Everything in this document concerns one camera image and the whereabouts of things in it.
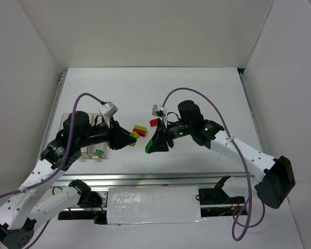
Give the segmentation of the lime lego block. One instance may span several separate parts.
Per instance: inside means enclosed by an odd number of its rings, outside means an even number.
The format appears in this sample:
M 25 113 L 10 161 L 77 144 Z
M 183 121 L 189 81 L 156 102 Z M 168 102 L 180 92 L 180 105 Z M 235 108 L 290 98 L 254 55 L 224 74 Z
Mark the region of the lime lego block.
M 130 144 L 131 147 L 134 147 L 136 145 L 138 138 L 139 138 L 139 135 L 136 131 L 133 131 L 132 133 L 130 133 L 130 136 L 135 138 L 135 142 Z

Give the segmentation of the small green lego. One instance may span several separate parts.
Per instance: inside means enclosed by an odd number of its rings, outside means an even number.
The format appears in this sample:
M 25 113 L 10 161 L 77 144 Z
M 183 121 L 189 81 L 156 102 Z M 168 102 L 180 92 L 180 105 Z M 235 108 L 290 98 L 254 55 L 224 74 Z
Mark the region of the small green lego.
M 93 157 L 94 158 L 102 158 L 103 157 L 103 151 L 101 149 L 96 149 Z

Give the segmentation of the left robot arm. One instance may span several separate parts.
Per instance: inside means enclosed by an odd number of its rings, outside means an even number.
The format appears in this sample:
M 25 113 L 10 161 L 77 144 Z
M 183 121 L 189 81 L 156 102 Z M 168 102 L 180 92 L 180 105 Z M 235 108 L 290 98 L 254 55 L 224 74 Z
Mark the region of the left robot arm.
M 85 112 L 69 114 L 63 128 L 41 153 L 31 174 L 0 207 L 0 242 L 7 248 L 24 248 L 40 226 L 64 209 L 74 205 L 101 208 L 102 197 L 80 179 L 71 181 L 46 201 L 40 200 L 81 157 L 82 148 L 106 143 L 110 149 L 117 150 L 136 141 L 136 137 L 113 118 L 91 124 Z

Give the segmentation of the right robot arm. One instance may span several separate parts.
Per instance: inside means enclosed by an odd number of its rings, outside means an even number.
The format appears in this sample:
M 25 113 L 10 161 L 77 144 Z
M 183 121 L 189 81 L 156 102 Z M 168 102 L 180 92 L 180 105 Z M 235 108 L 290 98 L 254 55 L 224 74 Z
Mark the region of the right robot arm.
M 191 136 L 200 146 L 221 153 L 236 163 L 247 166 L 248 172 L 257 180 L 257 197 L 267 206 L 278 209 L 295 186 L 291 162 L 288 158 L 264 154 L 248 144 L 228 135 L 224 126 L 207 120 L 199 106 L 186 100 L 178 105 L 179 118 L 166 122 L 166 110 L 154 105 L 152 114 L 157 117 L 154 135 L 145 147 L 147 154 L 167 152 L 174 146 L 174 140 Z

